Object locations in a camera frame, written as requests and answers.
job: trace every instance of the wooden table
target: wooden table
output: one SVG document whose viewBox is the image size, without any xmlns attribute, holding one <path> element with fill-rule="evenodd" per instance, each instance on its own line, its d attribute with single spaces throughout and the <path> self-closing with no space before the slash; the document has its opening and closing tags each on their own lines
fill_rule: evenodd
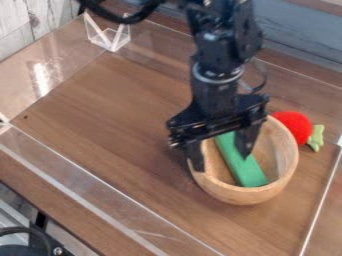
<svg viewBox="0 0 342 256">
<path fill-rule="evenodd" d="M 68 43 L 78 42 L 83 40 L 82 26 L 76 20 L 55 33 L 75 33 Z M 335 142 L 342 125 L 342 75 L 271 50 L 261 53 L 270 76 L 265 90 L 273 96 L 269 111 L 299 110 L 314 123 L 325 124 L 326 145 L 319 153 L 299 148 L 295 176 L 274 200 L 235 207 L 202 191 L 182 152 L 167 146 L 164 121 L 190 102 L 191 38 L 151 23 L 138 25 L 132 35 L 126 49 L 96 55 L 11 123 L 223 255 L 298 254 L 339 153 Z M 8 61 L 23 58 L 21 54 Z M 249 67 L 246 80 L 258 79 Z M 12 97 L 24 96 L 19 92 Z M 25 150 L 31 155 L 42 154 Z M 59 190 L 28 169 L 0 152 L 1 181 L 99 253 L 152 255 L 68 191 Z M 341 177 L 339 171 L 335 182 L 341 183 Z M 106 204 L 100 190 L 84 189 L 104 211 L 118 208 Z M 341 195 L 334 193 L 325 207 L 329 217 L 319 219 L 318 232 L 323 233 L 314 236 L 307 255 L 339 252 L 342 204 Z M 171 255 L 188 255 L 184 248 L 179 242 Z"/>
</svg>

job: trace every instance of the cable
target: cable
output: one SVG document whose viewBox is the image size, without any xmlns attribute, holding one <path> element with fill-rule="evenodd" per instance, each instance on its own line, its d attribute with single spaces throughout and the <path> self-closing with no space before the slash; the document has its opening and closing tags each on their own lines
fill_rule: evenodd
<svg viewBox="0 0 342 256">
<path fill-rule="evenodd" d="M 100 17 L 119 24 L 135 24 L 143 21 L 162 4 L 162 0 L 150 0 L 135 14 L 128 17 L 122 17 L 100 6 L 96 0 L 79 0 L 79 2 Z"/>
<path fill-rule="evenodd" d="M 48 252 L 47 256 L 54 256 L 50 241 L 48 241 L 46 235 L 39 230 L 35 230 L 35 229 L 31 229 L 27 227 L 8 227 L 8 228 L 0 229 L 0 237 L 7 236 L 7 235 L 13 235 L 17 233 L 28 233 L 28 234 L 35 235 L 38 238 L 40 238 L 40 240 L 43 241 L 43 243 L 46 245 L 46 249 Z"/>
</svg>

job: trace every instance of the green toy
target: green toy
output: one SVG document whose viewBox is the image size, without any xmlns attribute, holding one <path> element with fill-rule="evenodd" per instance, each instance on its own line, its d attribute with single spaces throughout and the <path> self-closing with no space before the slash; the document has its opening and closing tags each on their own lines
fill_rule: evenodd
<svg viewBox="0 0 342 256">
<path fill-rule="evenodd" d="M 235 147 L 235 132 L 217 136 L 215 143 L 238 184 L 242 187 L 261 187 L 269 184 L 254 156 L 249 155 L 246 159 L 241 156 Z"/>
<path fill-rule="evenodd" d="M 306 144 L 313 148 L 315 152 L 318 152 L 321 147 L 325 145 L 323 131 L 325 131 L 325 126 L 322 124 L 314 125 L 313 134 L 309 137 L 306 142 Z"/>
</svg>

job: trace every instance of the white wall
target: white wall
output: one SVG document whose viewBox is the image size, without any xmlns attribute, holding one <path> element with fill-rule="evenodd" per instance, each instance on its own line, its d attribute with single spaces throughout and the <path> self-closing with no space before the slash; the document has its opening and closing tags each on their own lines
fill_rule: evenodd
<svg viewBox="0 0 342 256">
<path fill-rule="evenodd" d="M 76 17 L 76 0 L 0 0 L 0 61 Z"/>
</svg>

